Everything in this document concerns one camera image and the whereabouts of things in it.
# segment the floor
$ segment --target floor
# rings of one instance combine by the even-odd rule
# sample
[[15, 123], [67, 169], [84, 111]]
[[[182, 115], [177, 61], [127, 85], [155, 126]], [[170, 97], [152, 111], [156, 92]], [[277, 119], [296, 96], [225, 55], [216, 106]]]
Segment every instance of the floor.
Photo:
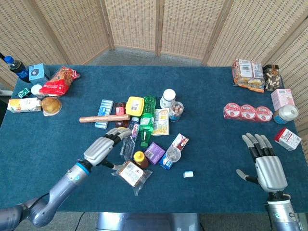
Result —
[[[185, 59], [175, 56], [155, 56], [152, 52], [136, 51], [117, 48], [106, 51], [101, 56], [89, 63], [90, 65], [174, 65], [174, 66], [201, 66], [201, 61]], [[35, 229], [28, 221], [24, 220], [15, 231], [74, 231], [81, 212], [57, 212], [51, 223], [43, 228]], [[303, 230], [308, 230], [305, 214], [300, 214], [305, 225]], [[97, 213], [87, 212], [81, 219], [78, 231], [94, 231], [97, 222]], [[201, 223], [206, 231], [269, 231], [270, 223], [264, 214], [201, 214]]]

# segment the small bottle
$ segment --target small bottle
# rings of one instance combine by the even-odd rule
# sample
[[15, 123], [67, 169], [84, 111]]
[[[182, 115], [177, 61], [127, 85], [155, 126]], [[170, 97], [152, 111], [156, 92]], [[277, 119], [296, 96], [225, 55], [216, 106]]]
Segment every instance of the small bottle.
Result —
[[273, 119], [277, 124], [286, 124], [298, 117], [298, 108], [294, 105], [287, 104], [274, 112]]
[[[125, 114], [125, 103], [116, 103], [115, 104], [115, 114], [116, 115], [124, 115]], [[116, 121], [115, 123], [115, 127], [116, 128], [120, 128], [120, 127], [124, 127], [127, 128], [128, 127], [128, 121], [124, 120], [124, 121]]]
[[134, 154], [134, 161], [137, 165], [139, 165], [141, 168], [146, 168], [149, 165], [149, 161], [147, 158], [145, 158], [145, 155], [143, 152], [136, 152]]
[[141, 147], [147, 147], [154, 127], [156, 98], [144, 98], [144, 110], [140, 120]]
[[139, 118], [133, 117], [128, 128], [131, 130], [131, 135], [124, 138], [120, 152], [120, 155], [123, 155], [126, 161], [130, 160], [134, 154], [135, 143], [139, 132]]
[[9, 70], [14, 72], [15, 74], [18, 75], [18, 77], [26, 82], [26, 83], [30, 83], [29, 80], [29, 71], [28, 69], [25, 67], [25, 65], [23, 64], [23, 62], [19, 61], [19, 60], [14, 60], [13, 57], [11, 56], [6, 56], [4, 58], [5, 62], [8, 64]]

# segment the table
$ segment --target table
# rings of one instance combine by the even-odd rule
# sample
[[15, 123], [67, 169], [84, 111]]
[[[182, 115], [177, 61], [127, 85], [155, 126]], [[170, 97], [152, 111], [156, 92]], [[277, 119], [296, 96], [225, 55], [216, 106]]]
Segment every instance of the table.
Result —
[[[55, 73], [59, 65], [49, 65]], [[264, 134], [284, 168], [294, 210], [308, 212], [308, 168], [301, 146], [289, 152], [273, 141], [283, 128], [274, 121], [257, 123], [223, 118], [229, 102], [248, 103], [273, 110], [270, 92], [264, 94], [232, 86], [230, 67], [170, 66], [70, 66], [80, 73], [67, 94], [60, 98], [59, 114], [44, 117], [42, 112], [7, 112], [0, 129], [0, 207], [13, 206], [47, 193], [71, 168], [83, 152], [107, 129], [93, 123], [80, 124], [82, 116], [95, 116], [102, 99], [123, 102], [129, 96], [157, 98], [175, 90], [184, 104], [178, 123], [170, 123], [170, 135], [152, 137], [167, 149], [178, 133], [189, 138], [182, 158], [170, 171], [150, 166], [153, 174], [139, 196], [106, 167], [94, 167], [83, 184], [61, 205], [59, 211], [131, 213], [261, 213], [267, 194], [259, 186], [242, 180], [237, 168], [255, 175], [248, 148], [242, 141], [246, 132]], [[28, 85], [18, 81], [13, 95]], [[285, 125], [296, 132], [294, 122]], [[122, 164], [121, 145], [108, 160]], [[183, 178], [183, 172], [194, 177]]]

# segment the robotic hand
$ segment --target robotic hand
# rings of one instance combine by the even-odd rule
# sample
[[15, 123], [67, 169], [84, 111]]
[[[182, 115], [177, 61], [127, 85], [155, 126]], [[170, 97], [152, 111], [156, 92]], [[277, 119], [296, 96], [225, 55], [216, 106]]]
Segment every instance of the robotic hand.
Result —
[[54, 217], [59, 206], [72, 191], [91, 173], [93, 166], [104, 165], [111, 169], [119, 169], [106, 160], [107, 155], [123, 138], [129, 136], [131, 130], [114, 128], [103, 137], [98, 138], [85, 152], [84, 160], [77, 163], [56, 183], [49, 192], [49, 201], [34, 198], [11, 208], [0, 209], [0, 231], [12, 231], [24, 219], [29, 219], [36, 227], [47, 225]]
[[278, 231], [300, 231], [290, 202], [291, 196], [283, 194], [288, 183], [281, 162], [275, 156], [269, 140], [264, 135], [255, 134], [253, 136], [250, 133], [246, 133], [242, 138], [249, 148], [258, 178], [246, 175], [239, 169], [236, 173], [246, 181], [259, 184], [264, 191], [269, 193], [265, 208], [274, 218]]

